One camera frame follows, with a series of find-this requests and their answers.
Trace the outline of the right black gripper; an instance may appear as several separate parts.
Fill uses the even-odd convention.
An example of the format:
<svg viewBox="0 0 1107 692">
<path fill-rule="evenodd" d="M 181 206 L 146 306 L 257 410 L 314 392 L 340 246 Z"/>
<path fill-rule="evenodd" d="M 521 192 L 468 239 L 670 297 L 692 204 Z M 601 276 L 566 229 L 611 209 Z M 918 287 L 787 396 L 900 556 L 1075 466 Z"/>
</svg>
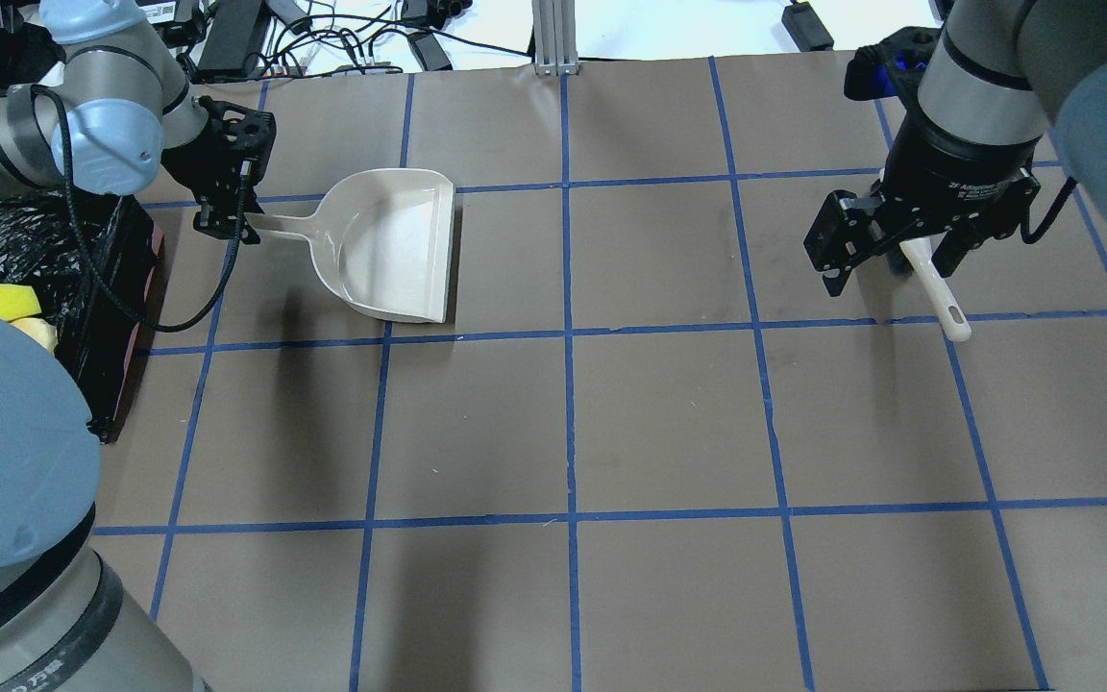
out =
<svg viewBox="0 0 1107 692">
<path fill-rule="evenodd" d="M 878 194 L 826 194 L 803 248 L 827 295 L 844 293 L 856 267 L 894 248 L 894 235 L 945 233 L 931 261 L 949 279 L 993 227 L 1008 236 L 1031 219 L 1036 193 L 1021 183 L 1039 136 L 1012 145 L 972 143 L 925 115 L 906 115 L 894 137 Z M 977 214 L 979 223 L 965 223 Z"/>
</svg>

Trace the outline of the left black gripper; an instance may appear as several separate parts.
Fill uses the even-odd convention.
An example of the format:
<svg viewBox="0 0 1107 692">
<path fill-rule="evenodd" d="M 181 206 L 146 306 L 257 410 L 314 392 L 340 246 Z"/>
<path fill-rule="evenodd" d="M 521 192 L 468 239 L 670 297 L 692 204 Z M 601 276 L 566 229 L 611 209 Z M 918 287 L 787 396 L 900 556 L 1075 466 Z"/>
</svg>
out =
<svg viewBox="0 0 1107 692">
<path fill-rule="evenodd" d="M 188 143 L 165 149 L 161 159 L 172 179 L 198 203 L 193 231 L 234 239 L 238 220 L 238 242 L 259 245 L 262 239 L 249 216 L 263 214 L 256 187 L 271 159 L 277 118 L 272 112 L 210 96 L 198 97 L 194 105 L 207 116 L 201 132 Z"/>
</svg>

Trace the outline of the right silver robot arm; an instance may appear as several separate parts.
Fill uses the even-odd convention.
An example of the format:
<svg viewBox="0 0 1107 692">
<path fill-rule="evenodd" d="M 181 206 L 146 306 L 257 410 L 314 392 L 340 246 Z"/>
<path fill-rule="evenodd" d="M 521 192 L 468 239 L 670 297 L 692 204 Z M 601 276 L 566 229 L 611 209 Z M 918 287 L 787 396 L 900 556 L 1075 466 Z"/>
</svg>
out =
<svg viewBox="0 0 1107 692">
<path fill-rule="evenodd" d="M 896 97 L 904 118 L 870 192 L 827 194 L 804 238 L 834 297 L 857 266 L 911 239 L 937 237 L 944 277 L 985 241 L 1037 242 L 1055 216 L 1028 227 L 1046 133 L 1064 192 L 1082 185 L 1107 220 L 1107 1 L 956 1 L 940 28 L 857 49 L 844 93 Z"/>
</svg>

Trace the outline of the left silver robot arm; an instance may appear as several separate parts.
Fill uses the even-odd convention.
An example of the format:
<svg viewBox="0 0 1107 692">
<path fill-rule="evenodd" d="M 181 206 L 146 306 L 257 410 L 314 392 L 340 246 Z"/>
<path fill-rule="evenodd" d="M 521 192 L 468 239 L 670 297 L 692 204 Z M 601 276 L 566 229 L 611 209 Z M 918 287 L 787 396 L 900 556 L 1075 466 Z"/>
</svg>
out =
<svg viewBox="0 0 1107 692">
<path fill-rule="evenodd" d="M 135 1 L 43 1 L 54 86 L 0 91 L 0 691 L 206 691 L 89 546 L 101 463 L 77 386 L 108 327 L 145 314 L 151 229 L 135 195 L 166 171 L 227 240 L 223 293 L 275 141 L 272 114 L 198 96 Z"/>
</svg>

